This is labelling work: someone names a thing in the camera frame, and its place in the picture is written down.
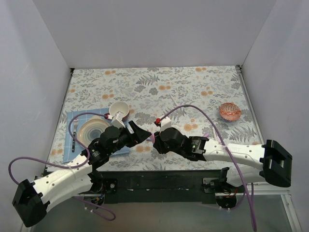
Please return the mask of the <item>pink highlighter pen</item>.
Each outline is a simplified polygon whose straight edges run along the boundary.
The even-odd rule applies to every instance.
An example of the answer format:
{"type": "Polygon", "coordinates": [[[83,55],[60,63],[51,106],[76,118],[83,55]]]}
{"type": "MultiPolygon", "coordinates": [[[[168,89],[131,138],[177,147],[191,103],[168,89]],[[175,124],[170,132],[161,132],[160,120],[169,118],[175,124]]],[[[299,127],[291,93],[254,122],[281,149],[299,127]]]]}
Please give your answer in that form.
{"type": "Polygon", "coordinates": [[[155,136],[152,134],[152,135],[149,137],[149,140],[154,144],[154,143],[155,143],[155,136]]]}

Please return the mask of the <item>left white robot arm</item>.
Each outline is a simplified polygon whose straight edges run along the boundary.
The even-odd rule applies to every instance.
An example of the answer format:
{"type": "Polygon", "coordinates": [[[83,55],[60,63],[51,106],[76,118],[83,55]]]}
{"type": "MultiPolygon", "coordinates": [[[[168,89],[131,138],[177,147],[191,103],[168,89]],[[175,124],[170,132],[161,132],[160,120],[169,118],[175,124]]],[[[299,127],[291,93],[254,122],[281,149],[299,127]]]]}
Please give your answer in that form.
{"type": "Polygon", "coordinates": [[[133,121],[129,125],[133,131],[127,127],[107,127],[69,165],[39,179],[20,182],[12,205],[24,226],[36,225],[53,207],[79,193],[100,192],[103,182],[97,168],[107,163],[116,151],[125,146],[134,147],[151,136],[133,121]]]}

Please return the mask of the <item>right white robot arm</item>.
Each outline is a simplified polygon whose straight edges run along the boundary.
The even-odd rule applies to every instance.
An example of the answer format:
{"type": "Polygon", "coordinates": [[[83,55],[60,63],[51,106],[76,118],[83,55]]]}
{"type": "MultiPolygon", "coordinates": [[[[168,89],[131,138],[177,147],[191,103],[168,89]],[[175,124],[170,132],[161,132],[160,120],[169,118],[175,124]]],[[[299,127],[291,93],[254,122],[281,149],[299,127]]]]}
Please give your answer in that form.
{"type": "Polygon", "coordinates": [[[154,148],[160,154],[174,152],[190,161],[225,161],[234,163],[224,168],[219,188],[229,192],[244,183],[267,182],[289,188],[292,181],[292,155],[277,141],[264,145],[222,145],[207,137],[185,136],[175,128],[154,134],[154,148]]]}

